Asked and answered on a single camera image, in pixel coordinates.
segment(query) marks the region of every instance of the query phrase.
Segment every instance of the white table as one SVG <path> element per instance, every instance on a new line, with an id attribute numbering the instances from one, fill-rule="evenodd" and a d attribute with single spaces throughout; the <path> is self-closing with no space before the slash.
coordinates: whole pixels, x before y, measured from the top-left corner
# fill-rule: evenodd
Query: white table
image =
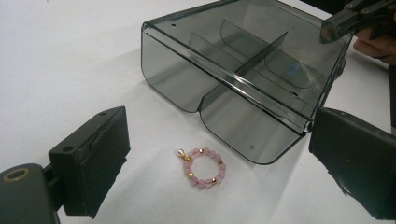
<path id="1" fill-rule="evenodd" d="M 140 70 L 143 21 L 210 0 L 0 1 L 0 171 L 47 165 L 48 151 L 96 113 L 125 105 L 131 152 L 95 220 L 62 223 L 394 223 L 346 197 L 308 151 L 308 135 L 272 165 L 254 165 L 171 105 Z M 297 0 L 285 1 L 322 19 Z M 326 106 L 390 132 L 386 66 L 347 53 Z M 192 187 L 178 148 L 211 147 L 227 164 L 211 189 Z"/>

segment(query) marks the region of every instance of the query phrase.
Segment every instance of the bracelet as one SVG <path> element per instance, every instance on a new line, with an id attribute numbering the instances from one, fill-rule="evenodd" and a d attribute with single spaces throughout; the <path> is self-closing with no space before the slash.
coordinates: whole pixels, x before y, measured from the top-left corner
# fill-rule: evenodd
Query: bracelet
<path id="1" fill-rule="evenodd" d="M 184 150 L 180 149 L 177 152 L 177 155 L 184 160 L 183 161 L 184 173 L 187 175 L 187 177 L 190 179 L 190 181 L 193 185 L 196 185 L 201 189 L 204 187 L 209 188 L 215 184 L 221 183 L 222 179 L 224 179 L 225 170 L 227 169 L 227 167 L 224 164 L 223 160 L 221 159 L 220 154 L 216 154 L 216 152 L 214 150 L 210 150 L 207 147 L 195 148 L 192 152 L 189 153 L 189 156 L 187 156 L 184 153 Z M 209 156 L 210 158 L 215 160 L 215 162 L 219 165 L 218 174 L 215 177 L 209 178 L 206 180 L 198 179 L 198 177 L 196 177 L 194 175 L 194 173 L 192 172 L 192 170 L 191 170 L 192 161 L 202 155 Z"/>

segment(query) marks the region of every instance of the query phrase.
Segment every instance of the black object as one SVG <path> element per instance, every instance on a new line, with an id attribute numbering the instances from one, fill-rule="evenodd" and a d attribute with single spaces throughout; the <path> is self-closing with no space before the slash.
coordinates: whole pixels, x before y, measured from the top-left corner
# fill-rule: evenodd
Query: black object
<path id="1" fill-rule="evenodd" d="M 49 152 L 50 165 L 24 164 L 0 174 L 0 223 L 59 223 L 95 217 L 130 151 L 125 107 L 103 111 Z"/>
<path id="2" fill-rule="evenodd" d="M 301 1 L 311 5 L 313 7 L 317 7 L 317 8 L 319 8 L 325 12 L 328 12 L 332 15 L 341 11 L 344 8 L 344 5 L 347 3 L 346 0 L 328 0 L 328 1 L 301 0 Z"/>
<path id="3" fill-rule="evenodd" d="M 309 150 L 345 194 L 375 218 L 396 218 L 396 137 L 346 112 L 320 108 Z"/>
<path id="4" fill-rule="evenodd" d="M 396 0 L 353 0 L 346 4 L 345 9 L 322 23 L 320 42 L 332 43 L 366 27 L 373 27 L 370 40 L 384 34 L 396 36 L 395 12 Z"/>
<path id="5" fill-rule="evenodd" d="M 390 122 L 392 134 L 396 136 L 396 65 L 389 68 Z"/>

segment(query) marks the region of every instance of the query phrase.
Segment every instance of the gray tinted plastic case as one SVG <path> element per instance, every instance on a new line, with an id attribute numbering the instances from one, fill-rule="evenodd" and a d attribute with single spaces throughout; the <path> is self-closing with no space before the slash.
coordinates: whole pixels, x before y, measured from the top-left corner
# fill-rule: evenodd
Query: gray tinted plastic case
<path id="1" fill-rule="evenodd" d="M 269 164 L 310 131 L 351 35 L 323 45 L 322 20 L 278 1 L 219 1 L 142 26 L 147 82 L 218 138 Z"/>

